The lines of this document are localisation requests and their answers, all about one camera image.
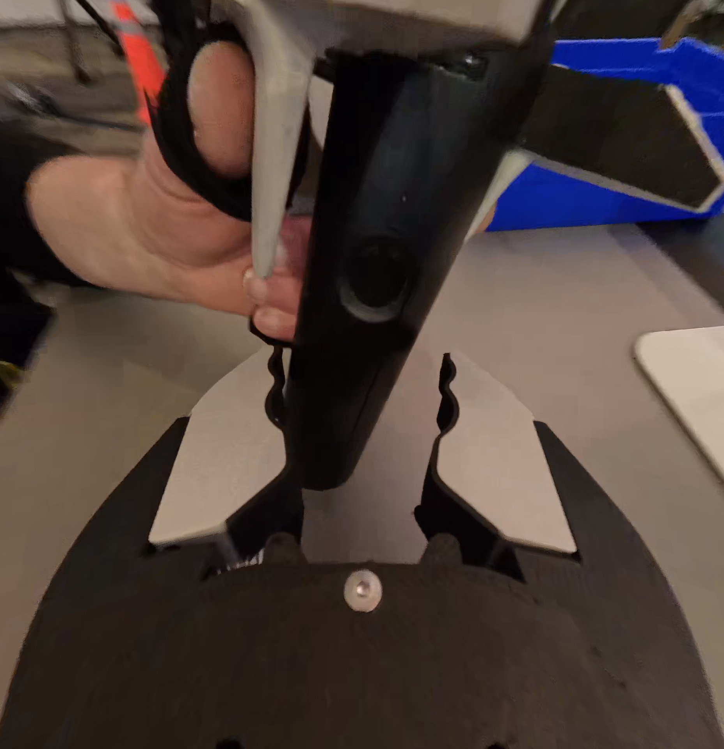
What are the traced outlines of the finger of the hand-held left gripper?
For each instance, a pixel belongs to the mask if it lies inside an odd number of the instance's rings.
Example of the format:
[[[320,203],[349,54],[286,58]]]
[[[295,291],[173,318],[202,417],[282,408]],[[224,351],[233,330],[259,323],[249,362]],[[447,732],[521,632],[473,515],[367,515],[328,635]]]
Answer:
[[[680,89],[561,65],[489,63],[479,124],[494,150],[467,233],[485,229],[530,165],[656,204],[708,212],[724,194],[724,158]]]

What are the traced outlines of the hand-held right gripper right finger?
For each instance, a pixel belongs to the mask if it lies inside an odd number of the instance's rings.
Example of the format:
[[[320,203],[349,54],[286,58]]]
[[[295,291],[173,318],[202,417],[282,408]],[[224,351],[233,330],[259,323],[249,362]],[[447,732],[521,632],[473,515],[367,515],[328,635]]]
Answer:
[[[451,536],[473,567],[518,567],[518,550],[573,558],[577,543],[531,411],[457,352],[443,356],[438,388],[439,432],[414,509],[425,538]]]

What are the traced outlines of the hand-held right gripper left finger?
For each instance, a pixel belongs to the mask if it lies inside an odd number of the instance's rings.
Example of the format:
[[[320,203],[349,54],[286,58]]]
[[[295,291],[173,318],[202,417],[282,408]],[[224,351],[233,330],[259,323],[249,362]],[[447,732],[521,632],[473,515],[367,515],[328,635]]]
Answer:
[[[261,348],[193,407],[149,543],[211,545],[224,565],[258,565],[277,533],[301,536],[303,501],[282,429],[283,348]]]

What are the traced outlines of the blue plastic bin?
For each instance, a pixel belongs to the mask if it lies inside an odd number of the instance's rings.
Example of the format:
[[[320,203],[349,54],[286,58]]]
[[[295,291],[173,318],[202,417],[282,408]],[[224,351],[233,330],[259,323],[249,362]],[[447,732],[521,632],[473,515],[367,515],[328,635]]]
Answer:
[[[552,62],[582,73],[675,85],[724,158],[724,51],[689,37],[660,50],[657,38],[565,40]],[[699,220],[724,212],[724,194],[705,213],[668,207],[528,166],[500,197],[489,231]]]

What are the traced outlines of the black remote control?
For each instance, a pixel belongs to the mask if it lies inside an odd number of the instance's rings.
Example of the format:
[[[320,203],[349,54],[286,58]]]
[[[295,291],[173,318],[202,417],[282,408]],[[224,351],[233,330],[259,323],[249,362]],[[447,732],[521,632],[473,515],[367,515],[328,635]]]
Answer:
[[[333,54],[285,386],[301,488],[338,488],[354,472],[553,47],[544,37],[419,59]]]

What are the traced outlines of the person's left forearm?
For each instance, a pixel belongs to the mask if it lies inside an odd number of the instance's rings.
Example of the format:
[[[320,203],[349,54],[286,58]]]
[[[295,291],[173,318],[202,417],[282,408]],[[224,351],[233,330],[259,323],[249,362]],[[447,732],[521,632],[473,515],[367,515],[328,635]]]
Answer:
[[[26,202],[34,171],[54,158],[77,153],[68,145],[0,121],[0,304],[32,304],[13,271],[41,282],[94,288],[55,257],[35,228]]]

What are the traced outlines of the person's left hand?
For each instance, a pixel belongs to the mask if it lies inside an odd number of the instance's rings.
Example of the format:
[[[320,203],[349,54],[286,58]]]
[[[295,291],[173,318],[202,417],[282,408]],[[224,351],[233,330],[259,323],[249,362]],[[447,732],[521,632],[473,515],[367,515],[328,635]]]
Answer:
[[[193,192],[165,163],[151,130],[136,160],[62,156],[28,180],[33,224],[60,263],[90,284],[238,314],[292,341],[311,218],[286,217],[273,273],[251,260],[252,225]]]

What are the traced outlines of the white metal document stand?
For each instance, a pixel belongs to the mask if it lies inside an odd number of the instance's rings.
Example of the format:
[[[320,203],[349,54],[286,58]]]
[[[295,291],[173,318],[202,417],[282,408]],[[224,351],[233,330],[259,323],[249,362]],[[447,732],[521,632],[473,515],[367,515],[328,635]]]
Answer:
[[[724,325],[648,332],[633,357],[724,483]]]

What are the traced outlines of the person's black yellow shirt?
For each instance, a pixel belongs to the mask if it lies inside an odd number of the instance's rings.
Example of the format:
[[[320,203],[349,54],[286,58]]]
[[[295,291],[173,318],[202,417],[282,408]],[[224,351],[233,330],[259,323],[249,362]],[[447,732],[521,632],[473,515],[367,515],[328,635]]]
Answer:
[[[25,381],[54,316],[50,307],[29,295],[0,300],[0,422]]]

